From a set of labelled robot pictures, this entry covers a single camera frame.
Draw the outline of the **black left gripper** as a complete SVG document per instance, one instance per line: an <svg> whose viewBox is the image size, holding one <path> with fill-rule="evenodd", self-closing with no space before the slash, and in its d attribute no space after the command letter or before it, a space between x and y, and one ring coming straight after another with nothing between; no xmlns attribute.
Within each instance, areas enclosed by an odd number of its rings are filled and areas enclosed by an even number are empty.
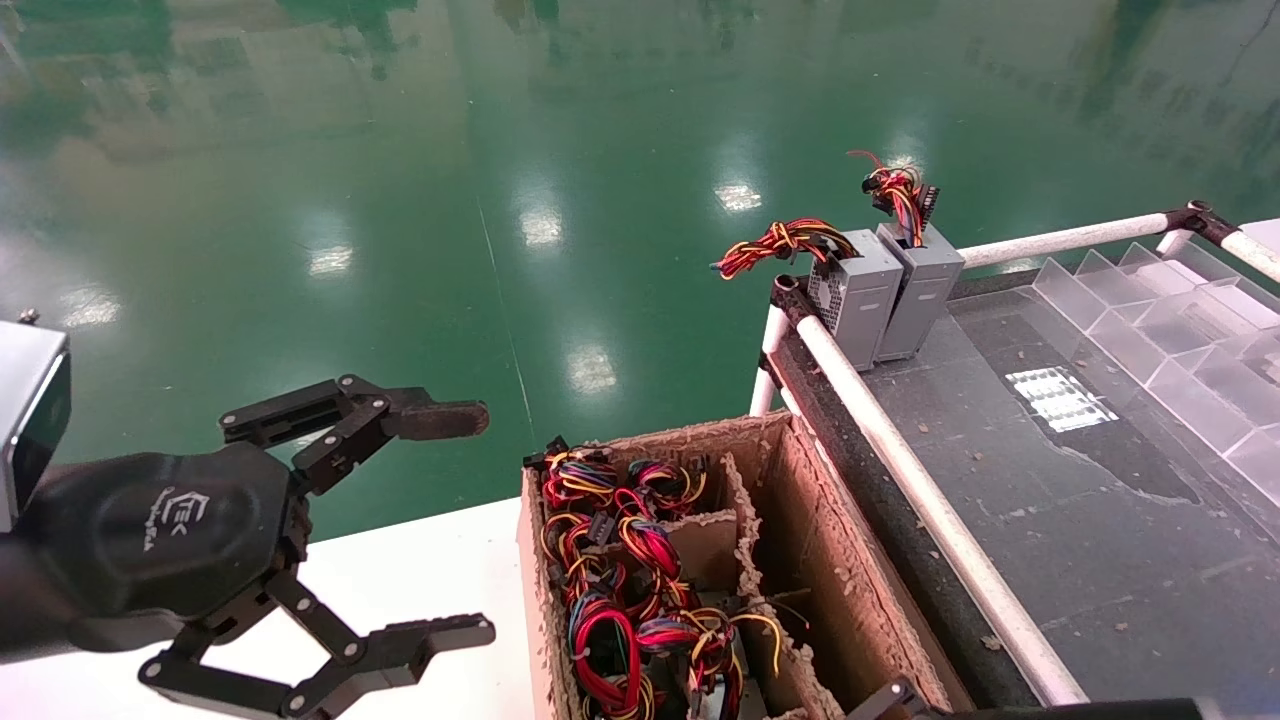
<svg viewBox="0 0 1280 720"><path fill-rule="evenodd" d="M392 439L475 437L489 423L483 401L342 375L229 411L229 445L212 454L50 468L20 516L20 648L133 651L177 637L140 683L242 719L337 719L366 694L415 685L438 655L493 643L495 626L463 614L357 635L294 575L311 534L302 495L325 495ZM292 470L262 451L306 436ZM288 685L204 665L274 609L325 650L314 675Z"/></svg>

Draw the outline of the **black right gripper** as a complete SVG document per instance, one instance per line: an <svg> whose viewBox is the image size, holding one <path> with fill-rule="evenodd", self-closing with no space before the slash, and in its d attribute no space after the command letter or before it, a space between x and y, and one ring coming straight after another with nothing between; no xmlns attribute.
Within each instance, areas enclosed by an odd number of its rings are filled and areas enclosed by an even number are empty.
<svg viewBox="0 0 1280 720"><path fill-rule="evenodd" d="M995 707L948 712L931 703L906 678L896 678L847 714L855 719L1234 719L1211 700L1096 701L1050 707Z"/></svg>

